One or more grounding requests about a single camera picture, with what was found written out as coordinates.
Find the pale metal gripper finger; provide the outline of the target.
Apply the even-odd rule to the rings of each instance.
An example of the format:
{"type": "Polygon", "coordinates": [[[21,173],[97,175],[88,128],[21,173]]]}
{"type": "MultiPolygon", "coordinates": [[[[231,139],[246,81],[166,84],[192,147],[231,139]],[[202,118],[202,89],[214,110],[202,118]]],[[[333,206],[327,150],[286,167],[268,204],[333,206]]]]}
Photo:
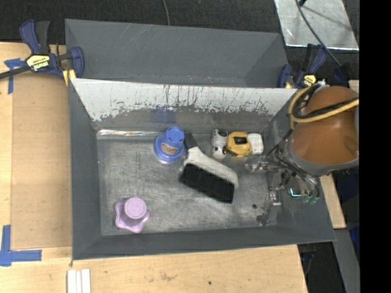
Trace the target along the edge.
{"type": "Polygon", "coordinates": [[[276,173],[277,172],[277,166],[276,164],[273,164],[269,161],[259,161],[259,162],[247,162],[244,164],[245,168],[252,173],[256,172],[270,172],[270,173],[276,173]]]}
{"type": "Polygon", "coordinates": [[[263,212],[257,216],[257,222],[260,226],[275,226],[278,223],[278,214],[282,206],[280,193],[271,191],[266,198],[263,212]]]}

